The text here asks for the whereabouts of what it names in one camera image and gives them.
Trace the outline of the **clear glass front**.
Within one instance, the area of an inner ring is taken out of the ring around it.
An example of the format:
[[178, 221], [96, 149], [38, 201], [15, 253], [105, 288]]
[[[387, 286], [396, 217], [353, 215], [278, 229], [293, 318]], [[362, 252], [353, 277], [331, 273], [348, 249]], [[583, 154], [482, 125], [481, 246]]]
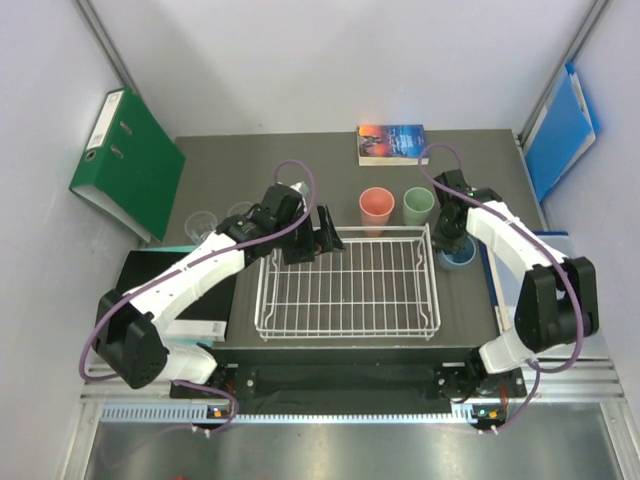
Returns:
[[209, 211], [198, 211], [191, 214], [184, 223], [184, 230], [189, 239], [196, 245], [202, 244], [216, 229], [217, 217]]

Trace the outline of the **blue plastic cup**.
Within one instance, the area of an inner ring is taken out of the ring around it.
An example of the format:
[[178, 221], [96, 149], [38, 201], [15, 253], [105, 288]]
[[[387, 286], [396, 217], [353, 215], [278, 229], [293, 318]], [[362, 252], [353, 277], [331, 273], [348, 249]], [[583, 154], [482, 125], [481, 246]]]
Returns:
[[447, 271], [456, 271], [467, 267], [476, 257], [476, 243], [468, 237], [464, 246], [455, 253], [447, 253], [439, 251], [437, 258], [442, 269]]

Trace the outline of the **clear glass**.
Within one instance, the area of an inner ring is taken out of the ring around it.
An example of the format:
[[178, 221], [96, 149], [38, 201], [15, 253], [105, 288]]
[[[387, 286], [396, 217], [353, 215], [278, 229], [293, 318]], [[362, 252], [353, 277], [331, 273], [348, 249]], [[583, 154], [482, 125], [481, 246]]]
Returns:
[[217, 217], [209, 211], [198, 211], [191, 214], [184, 223], [184, 230], [189, 239], [196, 245], [202, 244], [216, 229]]
[[227, 211], [227, 219], [233, 221], [246, 220], [251, 213], [254, 204], [252, 202], [243, 201], [231, 206]]

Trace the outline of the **green plastic cup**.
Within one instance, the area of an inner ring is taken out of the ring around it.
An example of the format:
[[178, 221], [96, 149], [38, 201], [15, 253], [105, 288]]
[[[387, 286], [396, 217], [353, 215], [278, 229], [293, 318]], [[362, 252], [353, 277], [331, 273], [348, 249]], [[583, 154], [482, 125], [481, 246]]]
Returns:
[[403, 196], [403, 222], [406, 226], [424, 226], [435, 205], [433, 193], [423, 187], [408, 189]]

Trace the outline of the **pink plastic cup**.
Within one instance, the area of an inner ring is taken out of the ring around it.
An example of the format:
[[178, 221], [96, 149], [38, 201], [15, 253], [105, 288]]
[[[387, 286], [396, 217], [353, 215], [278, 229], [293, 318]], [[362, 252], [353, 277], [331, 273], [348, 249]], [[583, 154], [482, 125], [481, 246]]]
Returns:
[[370, 187], [359, 197], [361, 224], [368, 237], [379, 237], [384, 233], [395, 208], [395, 197], [382, 187]]

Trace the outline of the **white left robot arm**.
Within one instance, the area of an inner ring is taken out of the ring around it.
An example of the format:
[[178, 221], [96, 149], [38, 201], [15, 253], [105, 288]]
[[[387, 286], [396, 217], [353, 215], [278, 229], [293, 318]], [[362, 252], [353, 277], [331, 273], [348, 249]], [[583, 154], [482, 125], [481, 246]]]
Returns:
[[313, 226], [304, 188], [303, 183], [270, 186], [261, 202], [224, 219], [162, 274], [124, 293], [104, 294], [90, 341], [94, 352], [132, 389], [160, 379], [190, 382], [205, 396], [220, 394], [227, 374], [213, 354], [164, 335], [209, 290], [273, 251], [296, 265], [343, 249], [326, 205], [318, 205], [320, 225]]

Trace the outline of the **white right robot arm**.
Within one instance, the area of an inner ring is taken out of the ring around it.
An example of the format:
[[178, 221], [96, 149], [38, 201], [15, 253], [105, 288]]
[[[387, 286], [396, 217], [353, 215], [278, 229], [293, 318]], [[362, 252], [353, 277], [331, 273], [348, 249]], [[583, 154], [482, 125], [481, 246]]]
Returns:
[[459, 252], [473, 237], [484, 244], [519, 282], [510, 324], [480, 346], [467, 370], [469, 388], [487, 396], [503, 373], [560, 345], [582, 347], [599, 331], [596, 270], [585, 257], [570, 258], [535, 236], [490, 188], [473, 189], [462, 171], [450, 170], [432, 182], [440, 214], [432, 233], [442, 252]]

